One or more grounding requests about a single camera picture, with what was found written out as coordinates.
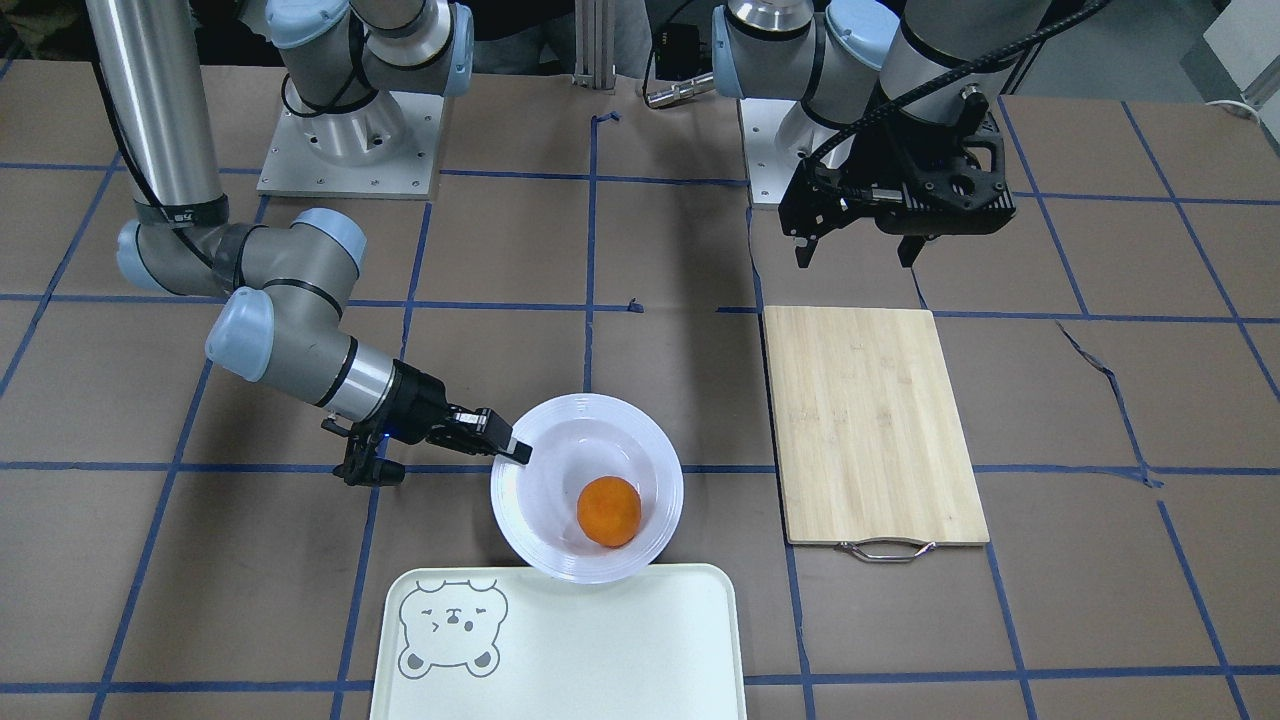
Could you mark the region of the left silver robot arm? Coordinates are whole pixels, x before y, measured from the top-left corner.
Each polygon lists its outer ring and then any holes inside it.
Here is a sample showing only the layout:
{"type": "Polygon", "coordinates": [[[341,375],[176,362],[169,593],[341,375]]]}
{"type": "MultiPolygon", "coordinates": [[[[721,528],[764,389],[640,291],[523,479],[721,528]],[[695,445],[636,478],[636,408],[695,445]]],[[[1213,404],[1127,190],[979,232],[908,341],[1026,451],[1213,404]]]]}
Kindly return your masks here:
{"type": "Polygon", "coordinates": [[[713,14],[726,97],[791,101],[777,213],[808,266],[822,237],[861,218],[910,266],[941,236],[1001,231],[1016,206],[991,108],[1012,60],[952,77],[1030,36],[1047,1],[727,1],[713,14]]]}

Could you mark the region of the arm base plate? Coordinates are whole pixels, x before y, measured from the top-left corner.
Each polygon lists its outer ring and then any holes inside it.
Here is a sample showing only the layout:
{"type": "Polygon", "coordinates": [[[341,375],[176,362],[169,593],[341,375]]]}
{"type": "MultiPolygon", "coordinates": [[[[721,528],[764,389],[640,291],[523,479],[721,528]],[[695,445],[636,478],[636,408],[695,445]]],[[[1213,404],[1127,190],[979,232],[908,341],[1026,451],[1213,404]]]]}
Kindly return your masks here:
{"type": "Polygon", "coordinates": [[[742,99],[739,118],[755,209],[776,209],[800,160],[836,135],[814,122],[799,101],[742,99]]]}
{"type": "Polygon", "coordinates": [[[429,200],[448,101],[380,92],[346,114],[282,110],[257,190],[274,197],[429,200]]]}

